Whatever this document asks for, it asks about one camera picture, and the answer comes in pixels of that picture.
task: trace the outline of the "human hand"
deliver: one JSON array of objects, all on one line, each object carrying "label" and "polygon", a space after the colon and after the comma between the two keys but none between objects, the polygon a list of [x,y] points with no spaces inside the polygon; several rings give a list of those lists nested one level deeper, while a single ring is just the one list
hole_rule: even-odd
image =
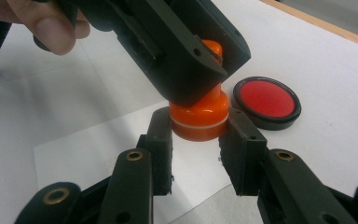
[{"label": "human hand", "polygon": [[90,33],[90,24],[80,11],[74,29],[54,1],[0,0],[0,21],[23,23],[51,52],[58,55],[68,53],[76,39]]}]

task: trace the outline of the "red disc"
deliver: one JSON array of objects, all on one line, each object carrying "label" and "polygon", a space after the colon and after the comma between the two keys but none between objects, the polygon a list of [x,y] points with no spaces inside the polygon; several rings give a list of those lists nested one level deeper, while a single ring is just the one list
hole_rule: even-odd
[{"label": "red disc", "polygon": [[255,112],[273,118],[289,116],[295,102],[283,87],[264,80],[253,80],[241,87],[241,99]]}]

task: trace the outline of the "white stripe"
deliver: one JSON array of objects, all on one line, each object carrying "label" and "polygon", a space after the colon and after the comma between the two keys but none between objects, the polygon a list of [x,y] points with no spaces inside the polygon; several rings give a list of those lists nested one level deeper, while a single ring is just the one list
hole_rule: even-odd
[{"label": "white stripe", "polygon": [[191,126],[191,125],[188,125],[188,124],[181,123],[181,122],[173,119],[172,117],[171,117],[171,119],[176,124],[178,124],[178,125],[180,125],[182,127],[185,127],[185,128],[190,128],[190,129],[210,129],[210,128],[214,128],[214,127],[219,126],[222,123],[226,122],[226,120],[228,119],[228,115],[224,119],[222,119],[220,122],[212,124],[212,125],[207,125],[207,126]]}]

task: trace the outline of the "brass insert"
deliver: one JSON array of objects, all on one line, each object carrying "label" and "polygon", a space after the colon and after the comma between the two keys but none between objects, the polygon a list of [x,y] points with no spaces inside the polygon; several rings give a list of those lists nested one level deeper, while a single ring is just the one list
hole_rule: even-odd
[{"label": "brass insert", "polygon": [[43,197],[43,203],[45,204],[56,204],[61,203],[69,196],[68,188],[56,188],[52,189]]},{"label": "brass insert", "polygon": [[131,151],[127,154],[127,161],[138,161],[144,154],[141,151]]},{"label": "brass insert", "polygon": [[295,156],[287,151],[277,151],[275,153],[275,156],[278,157],[278,159],[283,161],[292,161],[295,159]]}]

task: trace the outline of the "orange cap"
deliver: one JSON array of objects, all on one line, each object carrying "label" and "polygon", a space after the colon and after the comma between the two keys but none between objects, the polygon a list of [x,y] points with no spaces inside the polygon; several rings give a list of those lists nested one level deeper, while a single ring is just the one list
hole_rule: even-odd
[{"label": "orange cap", "polygon": [[[222,47],[212,40],[203,40],[220,59]],[[172,129],[180,137],[190,141],[208,141],[220,136],[226,128],[228,97],[221,91],[221,84],[215,86],[195,105],[184,107],[170,102]]]}]

